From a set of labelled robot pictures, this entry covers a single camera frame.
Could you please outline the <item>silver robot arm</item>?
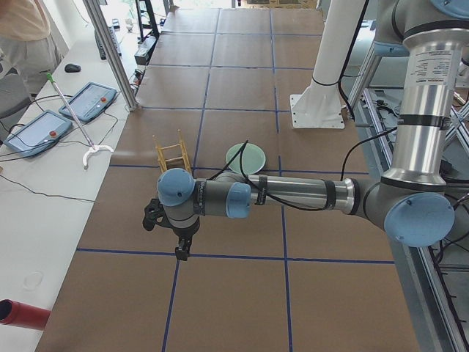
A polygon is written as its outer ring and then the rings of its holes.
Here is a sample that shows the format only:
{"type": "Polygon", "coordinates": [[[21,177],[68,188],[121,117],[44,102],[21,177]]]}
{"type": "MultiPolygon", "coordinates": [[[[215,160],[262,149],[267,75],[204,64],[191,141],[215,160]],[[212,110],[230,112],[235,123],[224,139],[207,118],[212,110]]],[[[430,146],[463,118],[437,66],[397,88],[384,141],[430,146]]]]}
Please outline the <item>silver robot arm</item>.
{"type": "Polygon", "coordinates": [[[162,226],[179,238],[187,260],[203,216],[244,219],[253,205],[277,203],[298,210],[339,210],[359,216],[409,247],[444,239],[455,222],[445,198],[440,162],[462,52],[468,45],[466,1],[382,1],[376,41],[409,54],[391,167],[378,181],[338,181],[234,174],[222,170],[195,179],[184,169],[165,171],[158,195],[144,210],[143,226],[162,226]]]}

